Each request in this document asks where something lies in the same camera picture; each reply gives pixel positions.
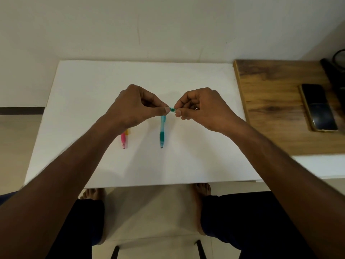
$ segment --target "white table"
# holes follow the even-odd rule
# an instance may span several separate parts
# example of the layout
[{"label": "white table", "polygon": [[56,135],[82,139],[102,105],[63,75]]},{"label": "white table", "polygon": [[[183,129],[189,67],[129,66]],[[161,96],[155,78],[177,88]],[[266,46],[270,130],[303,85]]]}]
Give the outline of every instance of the white table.
[{"label": "white table", "polygon": [[[239,117],[245,118],[231,64],[61,61],[25,183],[84,134],[131,83],[155,93],[171,107],[185,91],[210,87]],[[159,128],[160,117],[131,128],[125,150],[116,138],[86,187],[261,179],[225,136],[170,113],[161,149]],[[294,158],[317,176],[345,177],[345,155]]]}]

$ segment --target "forearm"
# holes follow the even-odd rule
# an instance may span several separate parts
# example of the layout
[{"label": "forearm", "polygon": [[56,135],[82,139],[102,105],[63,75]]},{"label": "forearm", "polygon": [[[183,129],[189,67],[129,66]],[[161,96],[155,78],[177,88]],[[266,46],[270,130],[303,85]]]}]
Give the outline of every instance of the forearm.
[{"label": "forearm", "polygon": [[343,257],[345,197],[244,121],[225,134],[248,158],[315,253]]},{"label": "forearm", "polygon": [[101,117],[36,178],[0,206],[0,257],[44,258],[104,152],[119,135]]}]

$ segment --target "floor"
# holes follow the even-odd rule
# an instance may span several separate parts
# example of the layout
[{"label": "floor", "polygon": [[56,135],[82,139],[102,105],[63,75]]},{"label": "floor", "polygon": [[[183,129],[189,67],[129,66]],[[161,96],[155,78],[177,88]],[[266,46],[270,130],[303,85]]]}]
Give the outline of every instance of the floor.
[{"label": "floor", "polygon": [[[0,116],[0,194],[18,190],[25,178],[41,116]],[[327,180],[345,193],[345,179]],[[269,190],[265,183],[211,183],[212,194]],[[194,202],[187,185],[107,188],[108,239],[93,247],[93,258],[199,258],[200,239],[208,259],[238,258],[239,250],[201,236],[193,221]]]}]

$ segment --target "phone screen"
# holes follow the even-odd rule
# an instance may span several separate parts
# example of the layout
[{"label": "phone screen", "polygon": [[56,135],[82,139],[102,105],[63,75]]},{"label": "phone screen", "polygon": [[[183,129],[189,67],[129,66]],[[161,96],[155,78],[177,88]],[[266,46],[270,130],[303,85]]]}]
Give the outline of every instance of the phone screen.
[{"label": "phone screen", "polygon": [[321,85],[302,84],[307,111],[314,130],[337,131],[332,110]]}]

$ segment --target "person's left hand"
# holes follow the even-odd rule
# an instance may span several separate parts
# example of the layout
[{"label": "person's left hand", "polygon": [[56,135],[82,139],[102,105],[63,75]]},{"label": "person's left hand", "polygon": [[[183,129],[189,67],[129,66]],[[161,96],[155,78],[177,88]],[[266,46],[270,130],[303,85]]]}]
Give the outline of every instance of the person's left hand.
[{"label": "person's left hand", "polygon": [[155,94],[140,86],[130,85],[120,92],[104,116],[115,120],[126,130],[151,117],[167,115],[169,112],[168,105]]}]

